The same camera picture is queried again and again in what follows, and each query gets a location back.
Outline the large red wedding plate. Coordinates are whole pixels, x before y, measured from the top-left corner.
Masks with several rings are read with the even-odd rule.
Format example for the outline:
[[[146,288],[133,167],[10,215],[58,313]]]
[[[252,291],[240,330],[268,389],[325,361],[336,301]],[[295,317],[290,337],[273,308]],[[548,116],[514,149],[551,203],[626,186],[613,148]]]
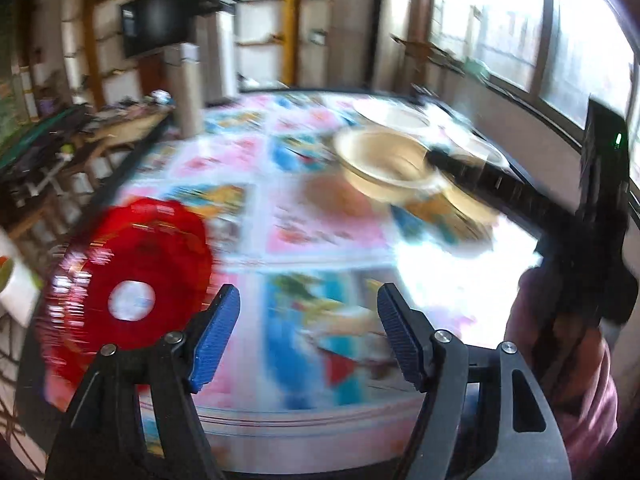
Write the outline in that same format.
[[[88,261],[80,247],[70,243],[54,248],[49,278],[36,317],[36,334],[48,372],[77,388],[94,351],[88,341],[84,301]]]

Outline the large steel thermos jug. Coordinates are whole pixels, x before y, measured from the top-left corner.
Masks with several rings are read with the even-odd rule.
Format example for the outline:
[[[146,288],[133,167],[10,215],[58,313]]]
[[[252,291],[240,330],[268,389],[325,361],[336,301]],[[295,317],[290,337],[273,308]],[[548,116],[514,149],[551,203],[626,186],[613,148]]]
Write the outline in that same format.
[[[234,25],[234,0],[200,1],[194,32],[207,105],[233,101],[239,94]]]

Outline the colourful plastic tablecloth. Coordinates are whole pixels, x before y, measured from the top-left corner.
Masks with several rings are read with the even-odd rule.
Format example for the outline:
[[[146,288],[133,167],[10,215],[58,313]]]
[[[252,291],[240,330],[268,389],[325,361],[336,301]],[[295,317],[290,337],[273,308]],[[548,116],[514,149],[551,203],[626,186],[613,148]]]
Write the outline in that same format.
[[[382,127],[352,107],[365,98],[246,94],[206,110],[198,136],[166,134],[99,189],[98,217],[138,198],[198,214],[216,260],[213,296],[239,289],[227,348],[193,399],[223,470],[324,474],[399,456],[422,396],[388,344],[378,289],[395,284],[434,326],[492,348],[518,280],[539,260],[536,238],[506,217],[482,226],[457,212],[445,180],[400,206],[353,188],[333,137]],[[406,134],[427,148],[474,136],[437,104],[420,112],[430,125]]]

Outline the wooden chair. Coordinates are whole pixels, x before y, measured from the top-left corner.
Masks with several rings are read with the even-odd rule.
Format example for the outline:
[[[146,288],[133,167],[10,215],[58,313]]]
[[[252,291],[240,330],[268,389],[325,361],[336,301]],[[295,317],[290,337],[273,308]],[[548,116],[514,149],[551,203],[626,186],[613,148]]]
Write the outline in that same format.
[[[450,62],[452,56],[429,41],[405,40],[396,35],[390,36],[390,39],[404,48],[405,56],[413,59],[416,74],[412,77],[412,91],[416,94],[422,94],[422,96],[434,96],[434,92],[427,88],[426,85],[428,74],[430,73],[428,63],[433,58],[441,58]]]

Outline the tall white air conditioner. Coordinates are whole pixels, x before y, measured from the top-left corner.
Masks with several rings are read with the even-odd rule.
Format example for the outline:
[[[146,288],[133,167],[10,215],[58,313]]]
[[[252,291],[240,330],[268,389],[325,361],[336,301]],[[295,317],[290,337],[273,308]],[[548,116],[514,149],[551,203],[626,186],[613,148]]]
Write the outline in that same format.
[[[411,0],[371,0],[364,57],[364,85],[394,91],[404,62]]]

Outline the mahjong table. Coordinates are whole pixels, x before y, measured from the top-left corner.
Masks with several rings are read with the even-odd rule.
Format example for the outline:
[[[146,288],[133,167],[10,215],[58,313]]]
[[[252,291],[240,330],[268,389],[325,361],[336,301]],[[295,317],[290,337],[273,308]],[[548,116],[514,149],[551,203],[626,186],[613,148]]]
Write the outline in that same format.
[[[67,107],[56,115],[43,119],[28,130],[1,155],[1,182],[23,179],[42,166],[72,136],[84,128],[92,117],[86,104]]]

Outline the slim steel thermos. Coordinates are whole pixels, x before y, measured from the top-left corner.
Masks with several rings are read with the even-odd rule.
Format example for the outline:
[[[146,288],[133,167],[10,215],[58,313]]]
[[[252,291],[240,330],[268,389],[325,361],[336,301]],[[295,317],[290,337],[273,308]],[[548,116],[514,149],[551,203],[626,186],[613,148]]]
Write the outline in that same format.
[[[183,139],[194,138],[204,131],[204,100],[198,46],[173,44],[164,50],[164,63],[181,136]]]

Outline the white paper bowl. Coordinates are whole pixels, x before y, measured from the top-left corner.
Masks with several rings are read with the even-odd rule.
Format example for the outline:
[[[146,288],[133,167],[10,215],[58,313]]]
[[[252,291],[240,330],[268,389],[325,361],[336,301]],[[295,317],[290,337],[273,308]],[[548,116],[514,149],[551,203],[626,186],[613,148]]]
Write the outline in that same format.
[[[498,148],[485,140],[472,136],[468,140],[454,141],[449,155],[462,162],[469,169],[447,176],[448,184],[444,188],[444,196],[462,216],[481,224],[493,226],[498,218],[498,211],[477,197],[477,178],[486,166],[499,170],[509,170],[510,164]]]
[[[365,98],[357,100],[352,107],[369,122],[403,133],[418,134],[430,125],[423,113],[399,101]]]

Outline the small red scalloped plate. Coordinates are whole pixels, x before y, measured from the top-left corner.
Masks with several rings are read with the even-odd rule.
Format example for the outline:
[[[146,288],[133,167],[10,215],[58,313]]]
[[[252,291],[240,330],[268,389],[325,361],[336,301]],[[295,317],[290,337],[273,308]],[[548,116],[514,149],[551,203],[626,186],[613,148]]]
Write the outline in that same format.
[[[106,344],[152,346],[213,297],[216,260],[205,223],[176,200],[107,208],[70,244],[88,258],[84,306],[94,356]]]

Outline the low wooden tv cabinet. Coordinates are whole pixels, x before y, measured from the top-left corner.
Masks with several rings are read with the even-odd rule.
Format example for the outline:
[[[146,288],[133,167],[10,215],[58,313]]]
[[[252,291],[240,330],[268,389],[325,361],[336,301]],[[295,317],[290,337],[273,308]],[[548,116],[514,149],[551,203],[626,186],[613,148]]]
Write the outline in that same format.
[[[75,148],[101,142],[106,148],[131,148],[172,112],[171,106],[134,104],[99,112],[72,135]]]

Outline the flat screen television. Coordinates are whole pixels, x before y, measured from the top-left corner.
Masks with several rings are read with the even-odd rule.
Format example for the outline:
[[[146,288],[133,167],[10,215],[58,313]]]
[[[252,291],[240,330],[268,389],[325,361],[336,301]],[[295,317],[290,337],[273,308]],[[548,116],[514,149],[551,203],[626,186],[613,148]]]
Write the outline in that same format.
[[[126,58],[137,58],[192,36],[198,0],[130,0],[119,6],[122,47]]]

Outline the cream ribbed plastic bowl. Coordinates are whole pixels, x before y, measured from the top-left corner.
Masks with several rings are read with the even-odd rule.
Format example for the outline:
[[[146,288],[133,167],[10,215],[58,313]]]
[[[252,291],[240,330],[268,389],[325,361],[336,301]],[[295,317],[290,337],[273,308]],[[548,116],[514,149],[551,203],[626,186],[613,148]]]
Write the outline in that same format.
[[[396,130],[343,129],[334,134],[333,149],[345,180],[370,200],[400,206],[445,184],[425,162],[427,147]]]

